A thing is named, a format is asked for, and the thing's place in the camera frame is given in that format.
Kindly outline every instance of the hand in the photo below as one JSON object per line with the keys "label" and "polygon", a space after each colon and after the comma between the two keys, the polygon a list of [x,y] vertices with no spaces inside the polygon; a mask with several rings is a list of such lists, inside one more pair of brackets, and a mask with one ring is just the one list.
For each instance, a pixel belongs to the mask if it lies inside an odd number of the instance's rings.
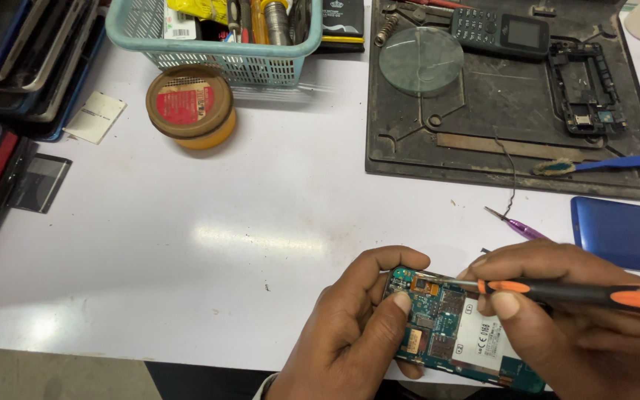
{"label": "hand", "polygon": [[[333,286],[320,294],[315,309],[266,400],[373,399],[404,337],[411,299],[395,293],[382,300],[389,270],[416,270],[429,258],[404,246],[367,250]],[[421,369],[399,363],[404,375]]]}
{"label": "hand", "polygon": [[[600,286],[640,283],[640,277],[576,246],[535,240],[475,260],[459,278],[556,278]],[[640,315],[550,303],[553,317],[510,291],[481,295],[478,309],[498,315],[513,349],[562,400],[640,399]]]}

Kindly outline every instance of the purple screwdriver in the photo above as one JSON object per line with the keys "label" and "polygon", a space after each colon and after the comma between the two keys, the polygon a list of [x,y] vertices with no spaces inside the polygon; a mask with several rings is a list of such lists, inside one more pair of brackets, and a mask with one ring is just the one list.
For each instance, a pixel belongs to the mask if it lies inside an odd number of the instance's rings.
{"label": "purple screwdriver", "polygon": [[488,207],[486,207],[486,210],[490,211],[491,213],[493,213],[498,218],[500,218],[503,221],[507,222],[508,225],[510,225],[510,227],[515,232],[520,233],[520,235],[522,235],[523,238],[526,238],[529,241],[531,241],[533,239],[548,239],[548,237],[546,237],[542,233],[537,232],[535,229],[530,228],[529,226],[527,226],[526,224],[524,224],[524,223],[522,223],[520,221],[516,221],[514,219],[509,219],[508,217],[503,216],[503,214],[500,214],[495,210],[491,210]]}

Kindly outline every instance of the battery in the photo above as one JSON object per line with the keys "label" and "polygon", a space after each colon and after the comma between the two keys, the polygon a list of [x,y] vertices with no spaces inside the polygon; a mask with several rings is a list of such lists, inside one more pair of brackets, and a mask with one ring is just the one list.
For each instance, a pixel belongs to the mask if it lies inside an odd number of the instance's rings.
{"label": "battery", "polygon": [[316,53],[364,53],[364,2],[323,0],[322,42]]}

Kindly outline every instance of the phone battery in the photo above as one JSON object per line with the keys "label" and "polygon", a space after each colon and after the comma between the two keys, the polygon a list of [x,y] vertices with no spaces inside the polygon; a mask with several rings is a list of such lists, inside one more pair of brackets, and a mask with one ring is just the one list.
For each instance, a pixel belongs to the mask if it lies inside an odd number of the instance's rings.
{"label": "phone battery", "polygon": [[323,0],[323,36],[364,36],[364,2],[361,0]]}
{"label": "phone battery", "polygon": [[37,154],[14,188],[9,205],[15,209],[48,213],[72,163],[69,159]]}

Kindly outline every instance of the phone keypad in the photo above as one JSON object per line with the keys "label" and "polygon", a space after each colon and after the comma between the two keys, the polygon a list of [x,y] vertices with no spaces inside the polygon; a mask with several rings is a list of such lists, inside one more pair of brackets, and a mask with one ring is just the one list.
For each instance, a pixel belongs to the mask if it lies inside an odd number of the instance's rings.
{"label": "phone keypad", "polygon": [[498,26],[494,21],[498,19],[497,13],[465,7],[460,7],[455,12],[458,13],[458,19],[455,19],[457,27],[454,37],[456,39],[480,44],[495,44],[494,33],[498,31]]}

